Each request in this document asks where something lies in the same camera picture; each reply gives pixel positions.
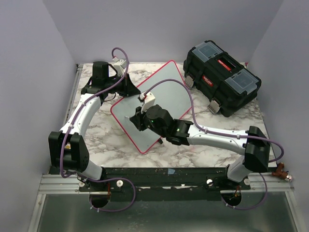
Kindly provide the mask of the pink-framed whiteboard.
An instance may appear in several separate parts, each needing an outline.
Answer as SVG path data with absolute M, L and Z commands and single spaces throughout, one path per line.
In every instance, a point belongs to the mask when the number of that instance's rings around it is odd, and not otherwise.
M 141 92 L 144 92 L 154 84 L 165 79 L 175 79 L 182 83 L 184 82 L 181 72 L 173 60 L 165 63 L 144 81 L 133 81 L 133 83 Z M 155 96 L 155 103 L 163 109 L 168 110 L 173 118 L 179 119 L 183 117 L 191 108 L 187 91 L 182 85 L 176 82 L 164 82 L 153 88 L 151 93 Z M 158 141 L 159 135 L 149 129 L 138 131 L 130 120 L 125 119 L 125 116 L 133 116 L 138 106 L 141 106 L 141 102 L 138 100 L 137 95 L 121 98 L 112 105 L 111 114 L 136 149 L 140 153 L 145 154 Z

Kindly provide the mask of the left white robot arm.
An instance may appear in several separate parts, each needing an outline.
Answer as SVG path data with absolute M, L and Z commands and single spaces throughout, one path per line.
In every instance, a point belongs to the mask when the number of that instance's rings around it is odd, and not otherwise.
M 59 168 L 64 176 L 77 174 L 91 179 L 90 185 L 97 191 L 107 185 L 106 171 L 90 160 L 84 136 L 88 126 L 109 94 L 122 97 L 139 95 L 127 72 L 125 59 L 113 58 L 114 63 L 96 61 L 92 76 L 81 90 L 79 103 L 66 124 L 48 137 L 51 165 Z

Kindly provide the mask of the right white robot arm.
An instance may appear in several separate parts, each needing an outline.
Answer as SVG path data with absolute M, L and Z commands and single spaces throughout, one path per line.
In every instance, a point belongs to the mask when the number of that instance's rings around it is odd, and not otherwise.
M 248 130 L 221 130 L 195 125 L 192 121 L 173 119 L 169 112 L 158 104 L 146 112 L 136 108 L 129 120 L 139 131 L 151 130 L 173 145 L 206 145 L 239 154 L 228 165 L 222 184 L 234 189 L 250 173 L 266 173 L 270 154 L 270 142 L 255 126 Z

